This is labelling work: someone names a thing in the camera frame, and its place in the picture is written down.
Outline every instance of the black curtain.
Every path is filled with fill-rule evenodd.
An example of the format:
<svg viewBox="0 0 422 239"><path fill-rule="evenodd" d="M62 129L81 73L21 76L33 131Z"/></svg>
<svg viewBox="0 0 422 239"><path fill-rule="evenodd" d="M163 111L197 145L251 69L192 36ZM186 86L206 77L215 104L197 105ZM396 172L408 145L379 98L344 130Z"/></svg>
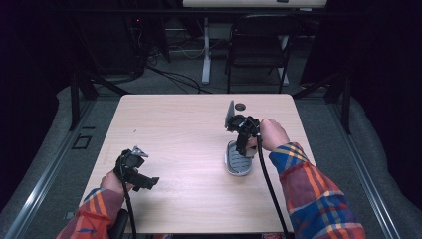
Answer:
<svg viewBox="0 0 422 239"><path fill-rule="evenodd" d="M422 5L329 0L327 11L367 15L357 22L320 22L301 83L321 81L351 63L351 94L383 144L388 171L422 209Z"/></svg>

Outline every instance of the dark background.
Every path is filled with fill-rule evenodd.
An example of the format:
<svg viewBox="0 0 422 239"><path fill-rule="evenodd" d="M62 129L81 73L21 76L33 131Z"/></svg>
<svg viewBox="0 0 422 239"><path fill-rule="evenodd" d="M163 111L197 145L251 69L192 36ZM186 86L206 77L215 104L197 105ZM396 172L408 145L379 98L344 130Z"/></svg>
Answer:
<svg viewBox="0 0 422 239"><path fill-rule="evenodd" d="M46 4L51 3L2 1L0 7L1 208L43 142L58 108L56 93L69 85L75 71L99 69L93 49L81 42L75 26L46 14L41 7ZM302 82L317 82L338 71L356 53L355 43L367 39L357 46L362 54L353 64L352 95L382 141L390 174L403 194L422 208L421 5L330 0L327 10L368 12L369 17L365 24L321 22ZM116 26L110 30L122 31ZM133 54L126 38L114 42L121 44L122 54ZM130 64L111 61L110 68L127 71Z"/></svg>

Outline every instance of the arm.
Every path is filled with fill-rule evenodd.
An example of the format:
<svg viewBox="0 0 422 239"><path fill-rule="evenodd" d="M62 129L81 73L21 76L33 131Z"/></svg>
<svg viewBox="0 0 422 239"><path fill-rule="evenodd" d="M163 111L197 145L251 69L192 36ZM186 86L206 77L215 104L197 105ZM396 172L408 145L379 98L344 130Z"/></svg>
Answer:
<svg viewBox="0 0 422 239"><path fill-rule="evenodd" d="M344 194L308 162L297 143L270 153L297 238L364 238L364 230L348 208Z"/></svg>
<svg viewBox="0 0 422 239"><path fill-rule="evenodd" d="M123 202L121 182L109 172L100 188L91 191L57 238L108 238L107 231L114 224Z"/></svg>

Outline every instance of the gray carpet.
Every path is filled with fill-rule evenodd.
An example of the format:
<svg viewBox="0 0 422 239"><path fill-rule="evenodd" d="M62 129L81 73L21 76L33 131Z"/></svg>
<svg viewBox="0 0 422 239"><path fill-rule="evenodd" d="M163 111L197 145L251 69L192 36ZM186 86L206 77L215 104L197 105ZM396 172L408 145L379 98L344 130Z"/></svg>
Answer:
<svg viewBox="0 0 422 239"><path fill-rule="evenodd" d="M284 87L283 93L293 94L301 89L299 80L310 45L311 41L309 40L297 40L288 70L290 83L287 87ZM211 83L208 86L201 86L201 88L214 94L225 93L225 51L214 50L212 53ZM188 58L181 53L172 53L171 58L171 63L167 63L162 57L158 56L156 59L151 59L151 63L154 63L157 69L186 75L196 82L200 82L202 56ZM253 75L255 73L238 71L234 74L239 79L245 75L253 76L251 81L268 77L263 72ZM119 86L134 94L196 93L195 89L182 84L177 86L174 82L150 70L145 71L139 79L119 84ZM48 193L40 206L36 208L34 217L28 219L28 227L24 228L24 238L55 237L68 222L67 219L64 219L65 214L74 212L78 208L86 182L118 103L118 96L115 93L100 85L97 86L97 89L100 93L97 101L90 103L82 98L83 106L88 113L81 122L79 130L71 137L68 144L72 146L79 133L81 136L90 136L91 141L86 149L65 150L61 169L54 183L46 188L45 191ZM235 93L253 91L269 93L276 92L277 88L233 88ZM342 129L336 124L337 118L332 114L331 107L327 106L320 98L323 92L324 89L321 89L311 94L311 98L307 100L296 101L316 164L347 195L350 207L365 227L367 238L385 238L382 227L368 200L367 193L356 176L352 155L344 141ZM37 181L42 177L44 170L58 156L60 149L63 148L63 142L70 138L68 133L68 128L71 125L69 88L61 91L58 98L60 99L60 108L52 128L29 167L26 177L0 215L0 237L2 238L5 237L14 223ZM389 176L382 145L359 103L352 101L350 113L351 137L358 147L398 232L402 238L422 238L421 229L418 228L418 225L422 225L422 213L400 194L396 184Z"/></svg>

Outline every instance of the chair leg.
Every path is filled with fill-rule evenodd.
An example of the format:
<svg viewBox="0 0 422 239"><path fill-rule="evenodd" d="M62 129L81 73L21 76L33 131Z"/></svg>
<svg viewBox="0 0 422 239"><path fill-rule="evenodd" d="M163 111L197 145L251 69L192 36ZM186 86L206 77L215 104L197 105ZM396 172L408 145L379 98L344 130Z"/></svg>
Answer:
<svg viewBox="0 0 422 239"><path fill-rule="evenodd" d="M280 78L279 94L282 92L282 89L283 89L283 83L285 82L285 77L286 77L286 71L287 71L287 69L288 69L288 66L285 65L283 67L282 77Z"/></svg>

